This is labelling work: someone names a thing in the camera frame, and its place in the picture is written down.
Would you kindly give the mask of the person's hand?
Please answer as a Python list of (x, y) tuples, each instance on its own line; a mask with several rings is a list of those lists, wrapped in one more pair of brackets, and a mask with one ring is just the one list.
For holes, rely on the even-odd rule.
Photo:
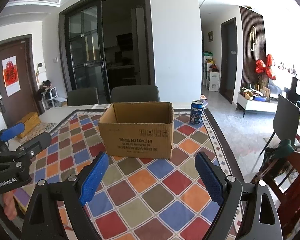
[(15, 207), (13, 192), (10, 191), (4, 193), (2, 195), (2, 201), (4, 204), (4, 214), (10, 221), (14, 220), (17, 216), (17, 210)]

